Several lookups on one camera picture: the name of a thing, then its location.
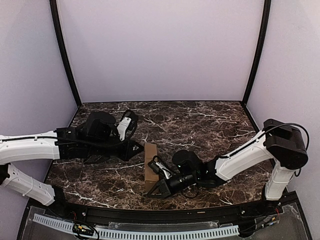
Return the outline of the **brown cardboard paper box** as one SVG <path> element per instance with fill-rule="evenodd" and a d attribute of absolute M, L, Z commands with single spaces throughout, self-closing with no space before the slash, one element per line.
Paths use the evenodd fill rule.
<path fill-rule="evenodd" d="M 155 184 L 159 181 L 159 167 L 155 164 L 154 157 L 158 155 L 157 145 L 145 143 L 144 145 L 144 188 L 148 197 L 156 198 L 159 189 Z"/>

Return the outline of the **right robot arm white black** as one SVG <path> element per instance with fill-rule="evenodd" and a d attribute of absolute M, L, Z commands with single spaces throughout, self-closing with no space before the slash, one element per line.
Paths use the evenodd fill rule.
<path fill-rule="evenodd" d="M 155 155 L 147 165 L 161 178 L 147 192 L 147 196 L 165 199 L 191 185 L 213 189 L 226 184 L 239 173 L 273 159 L 275 165 L 263 189 L 262 200 L 279 201 L 295 172 L 308 162 L 310 138 L 304 139 L 302 136 L 306 132 L 300 124 L 270 118 L 248 142 L 210 161 L 203 162 L 193 151 L 177 151 L 171 161 L 178 172 L 172 171 Z"/>

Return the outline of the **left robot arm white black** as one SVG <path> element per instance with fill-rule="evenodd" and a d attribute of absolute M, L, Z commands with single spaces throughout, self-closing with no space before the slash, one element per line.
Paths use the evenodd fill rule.
<path fill-rule="evenodd" d="M 57 128 L 45 133 L 0 137 L 0 185 L 44 206 L 66 202 L 60 187 L 42 183 L 20 171 L 14 162 L 29 160 L 82 159 L 84 164 L 100 164 L 111 157 L 124 162 L 144 151 L 132 140 L 139 117 L 125 110 L 120 121 L 104 111 L 91 112 L 76 127 Z"/>

